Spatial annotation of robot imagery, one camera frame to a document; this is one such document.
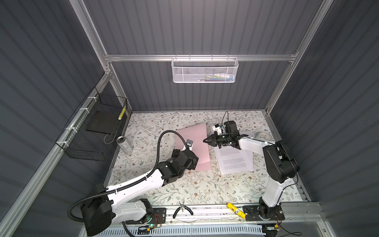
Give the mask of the pink file folder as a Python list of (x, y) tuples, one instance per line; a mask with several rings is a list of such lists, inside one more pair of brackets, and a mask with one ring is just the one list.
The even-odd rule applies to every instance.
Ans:
[(207, 138), (206, 123), (177, 130), (185, 141), (193, 142), (192, 151), (199, 158), (194, 171), (208, 171), (211, 169), (211, 161), (208, 144), (203, 140)]

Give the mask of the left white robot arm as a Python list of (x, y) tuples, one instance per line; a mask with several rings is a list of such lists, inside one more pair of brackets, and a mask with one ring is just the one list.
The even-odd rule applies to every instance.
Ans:
[(131, 200), (177, 181), (186, 170), (194, 170), (198, 160), (190, 149), (175, 149), (170, 159), (157, 164), (151, 176), (141, 175), (119, 185), (101, 188), (99, 193), (85, 200), (80, 207), (87, 235), (95, 236), (116, 222), (148, 222), (153, 215), (149, 201)]

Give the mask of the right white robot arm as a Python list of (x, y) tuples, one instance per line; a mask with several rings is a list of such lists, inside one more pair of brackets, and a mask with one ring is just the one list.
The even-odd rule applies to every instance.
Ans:
[(259, 199), (257, 212), (262, 220), (278, 219), (277, 214), (281, 211), (284, 190), (291, 186), (290, 182), (293, 178), (298, 178), (300, 170), (295, 159), (290, 158), (288, 146), (282, 140), (266, 142), (241, 134), (232, 120), (221, 126), (216, 124), (212, 129), (214, 133), (204, 139), (204, 143), (218, 148), (231, 146), (264, 157), (269, 181), (264, 194)]

